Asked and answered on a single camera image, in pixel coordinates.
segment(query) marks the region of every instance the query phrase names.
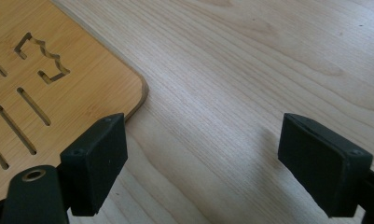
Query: round hole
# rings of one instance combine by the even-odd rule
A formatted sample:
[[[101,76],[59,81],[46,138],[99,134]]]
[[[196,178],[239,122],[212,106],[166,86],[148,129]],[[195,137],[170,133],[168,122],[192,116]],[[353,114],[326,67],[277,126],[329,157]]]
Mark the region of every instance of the round hole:
[[[21,180],[23,180],[24,182],[32,182],[32,181],[35,181],[35,180],[41,178],[44,175],[45,175],[45,170],[33,170],[33,171],[30,171],[29,173],[25,174],[21,178]]]
[[[73,150],[73,155],[74,156],[79,156],[79,155],[82,155],[84,152],[85,152],[84,149],[78,148],[78,149]]]
[[[360,150],[356,150],[355,149],[355,150],[351,151],[350,154],[352,154],[354,156],[360,156],[360,155],[362,155],[364,153],[362,151],[360,151]]]

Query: wood grain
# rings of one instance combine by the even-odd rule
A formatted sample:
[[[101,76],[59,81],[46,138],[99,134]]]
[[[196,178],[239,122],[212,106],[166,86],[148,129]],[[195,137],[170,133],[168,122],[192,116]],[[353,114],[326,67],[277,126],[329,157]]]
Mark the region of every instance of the wood grain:
[[[140,75],[50,1],[0,0],[0,200],[18,172],[57,166],[97,119],[129,118],[146,94]]]
[[[150,86],[104,209],[73,222],[360,223],[276,153],[291,112],[374,155],[374,0],[54,2]]]

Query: bamboo board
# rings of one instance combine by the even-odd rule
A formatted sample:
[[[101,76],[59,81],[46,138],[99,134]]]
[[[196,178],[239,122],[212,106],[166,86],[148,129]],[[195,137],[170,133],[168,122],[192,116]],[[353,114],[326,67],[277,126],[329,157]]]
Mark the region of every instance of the bamboo board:
[[[93,122],[128,118],[144,79],[46,0],[0,0],[0,200],[9,180],[59,154]]]

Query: black clamp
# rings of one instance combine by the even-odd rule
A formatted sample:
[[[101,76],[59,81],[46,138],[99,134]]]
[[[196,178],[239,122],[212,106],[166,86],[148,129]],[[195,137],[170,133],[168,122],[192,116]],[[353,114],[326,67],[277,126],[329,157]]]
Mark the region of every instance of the black clamp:
[[[353,217],[357,205],[374,224],[373,156],[322,124],[285,114],[279,160],[329,217]]]
[[[61,164],[15,175],[0,202],[1,223],[68,223],[97,214],[128,159],[123,114],[95,122],[61,154]]]

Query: screw hole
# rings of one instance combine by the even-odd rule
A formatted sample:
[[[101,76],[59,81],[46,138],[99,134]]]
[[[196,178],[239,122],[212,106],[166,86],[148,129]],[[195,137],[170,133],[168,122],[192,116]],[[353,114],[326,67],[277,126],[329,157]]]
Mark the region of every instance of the screw hole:
[[[73,153],[74,156],[79,156],[79,155],[82,155],[84,152],[85,152],[84,149],[78,148],[78,149],[73,150],[72,153]]]
[[[349,152],[351,155],[354,155],[354,156],[361,156],[363,155],[364,153],[362,151],[359,151],[359,150],[353,150],[351,152]]]
[[[30,171],[29,173],[25,174],[21,180],[24,181],[24,182],[32,182],[32,181],[35,181],[39,178],[41,178],[42,176],[44,176],[46,173],[45,170],[33,170],[33,171]]]

